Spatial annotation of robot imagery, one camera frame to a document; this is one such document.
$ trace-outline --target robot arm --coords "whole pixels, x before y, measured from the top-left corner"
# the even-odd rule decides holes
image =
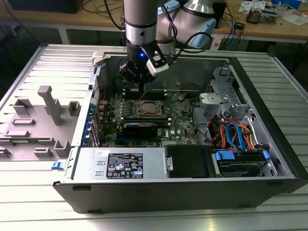
[[[183,10],[175,0],[166,4],[178,29],[179,42],[185,43],[196,32],[212,34],[216,24],[211,18],[213,1],[190,0]],[[163,0],[124,0],[128,59],[120,67],[120,74],[130,82],[138,83],[139,92],[143,92],[145,83],[152,82],[169,68],[156,42],[173,36],[170,22],[163,14],[158,14],[158,7],[162,4]],[[207,42],[206,36],[198,35],[188,45],[201,48]]]

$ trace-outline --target motherboard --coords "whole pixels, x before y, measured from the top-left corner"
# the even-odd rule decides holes
[[[190,99],[180,93],[164,97],[114,94],[100,101],[101,147],[164,147],[198,144],[193,128]]]

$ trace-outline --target gray plastic bracket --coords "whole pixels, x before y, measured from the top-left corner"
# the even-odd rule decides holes
[[[10,157],[11,153],[6,148],[0,147],[0,157]]]
[[[35,124],[35,120],[32,118],[29,119],[14,119],[12,121],[12,124],[14,126],[21,126],[21,125],[34,125]]]
[[[54,99],[53,101],[54,101],[54,104],[56,105],[56,108],[58,109],[58,112],[61,114],[61,112],[62,112],[63,110],[62,110],[62,107],[61,107],[61,105],[60,105],[59,100],[58,100],[58,99]],[[48,107],[45,107],[45,110],[46,110],[47,115],[50,116],[50,112],[49,112]]]
[[[54,145],[54,150],[58,154],[59,157],[68,157],[69,152],[71,150],[71,145],[68,141],[65,142],[65,145],[62,147],[59,141]]]
[[[1,140],[0,145],[1,146],[14,146],[15,144],[11,142],[10,140]]]
[[[50,137],[49,140],[38,140],[38,143],[40,145],[54,145],[56,141],[53,137]]]
[[[68,104],[68,111],[71,116],[78,116],[80,113],[80,104],[78,101],[71,101]]]
[[[6,137],[29,137],[28,131],[7,131],[4,136]]]
[[[35,148],[33,153],[37,157],[52,156],[52,151],[49,148]]]
[[[38,89],[38,95],[43,98],[45,101],[46,107],[51,114],[52,120],[55,125],[61,125],[62,124],[62,119],[60,116],[60,112],[54,103],[54,99],[51,95],[52,88],[51,86],[40,86]]]
[[[33,106],[29,99],[18,99],[13,105],[13,108],[19,116],[28,116],[29,112],[27,108],[33,108]]]

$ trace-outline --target cpu socket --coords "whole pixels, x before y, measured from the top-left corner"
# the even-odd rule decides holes
[[[137,101],[138,118],[164,118],[163,103],[158,101]]]

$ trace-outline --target warning label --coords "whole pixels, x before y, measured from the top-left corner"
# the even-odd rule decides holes
[[[143,178],[142,153],[111,153],[107,166],[108,179]]]

